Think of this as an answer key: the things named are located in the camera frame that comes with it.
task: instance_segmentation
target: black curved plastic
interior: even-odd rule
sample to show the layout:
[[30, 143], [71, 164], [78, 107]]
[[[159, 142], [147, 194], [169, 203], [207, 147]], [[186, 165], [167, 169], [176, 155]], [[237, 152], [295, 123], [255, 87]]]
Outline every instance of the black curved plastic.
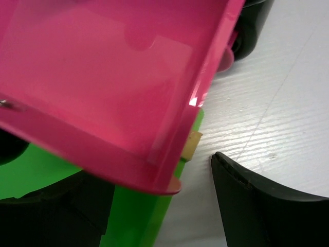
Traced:
[[211, 167], [228, 247], [327, 246], [329, 198], [278, 184], [220, 152]]
[[0, 200], [0, 246], [99, 247], [114, 189], [81, 171], [22, 198]]
[[28, 145], [28, 142], [0, 129], [0, 165], [18, 158]]
[[256, 47], [273, 2], [274, 0], [246, 1], [235, 26], [238, 32], [232, 48], [235, 60], [245, 58]]

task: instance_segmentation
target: tan label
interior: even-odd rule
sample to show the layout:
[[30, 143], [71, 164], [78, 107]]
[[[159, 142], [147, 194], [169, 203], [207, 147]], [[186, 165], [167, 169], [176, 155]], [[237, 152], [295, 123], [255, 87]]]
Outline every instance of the tan label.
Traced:
[[186, 159], [187, 161], [190, 161], [192, 159], [195, 149], [201, 139], [201, 136], [202, 133], [192, 130], [189, 137], [187, 138], [183, 152], [181, 153], [182, 158]]

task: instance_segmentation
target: white table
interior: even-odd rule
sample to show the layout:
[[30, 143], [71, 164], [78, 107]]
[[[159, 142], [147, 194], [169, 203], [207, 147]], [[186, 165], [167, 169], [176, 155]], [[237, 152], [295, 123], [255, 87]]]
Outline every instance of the white table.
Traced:
[[209, 159], [221, 151], [329, 197], [329, 1], [276, 0], [254, 52], [212, 83], [202, 141], [156, 247], [226, 246]]

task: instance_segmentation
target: green plastic base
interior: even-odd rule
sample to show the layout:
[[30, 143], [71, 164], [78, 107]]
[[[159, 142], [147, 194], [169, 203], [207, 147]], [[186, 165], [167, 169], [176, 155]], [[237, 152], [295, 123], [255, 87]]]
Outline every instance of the green plastic base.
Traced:
[[[201, 110], [193, 129], [198, 130]], [[175, 170], [180, 177], [186, 161]], [[32, 144], [17, 159], [0, 166], [0, 200], [20, 198], [80, 171], [79, 167]], [[100, 247], [151, 247], [160, 230], [172, 197], [148, 195], [117, 186], [106, 234]]]

